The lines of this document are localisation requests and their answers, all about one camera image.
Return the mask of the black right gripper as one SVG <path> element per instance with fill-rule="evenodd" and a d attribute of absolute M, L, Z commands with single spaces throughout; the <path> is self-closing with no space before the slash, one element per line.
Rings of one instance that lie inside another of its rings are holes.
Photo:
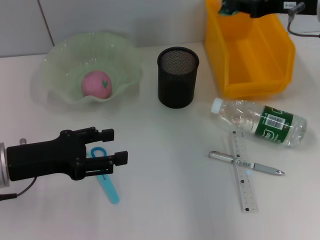
<path fill-rule="evenodd" d="M 316 15 L 315 0 L 224 0 L 223 6 L 231 12 L 248 12 L 251 18 L 270 14 Z"/>

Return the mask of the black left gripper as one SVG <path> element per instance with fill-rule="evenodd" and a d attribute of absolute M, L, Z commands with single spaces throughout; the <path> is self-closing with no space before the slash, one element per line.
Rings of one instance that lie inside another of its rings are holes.
<path fill-rule="evenodd" d="M 98 131 L 95 127 L 89 127 L 75 131 L 63 130 L 54 140 L 8 147 L 9 178 L 19 181 L 66 174 L 78 181 L 84 179 L 86 174 L 112 174 L 114 166 L 128 163 L 128 152 L 87 158 L 86 143 L 110 142 L 114 136 L 112 128 Z"/>

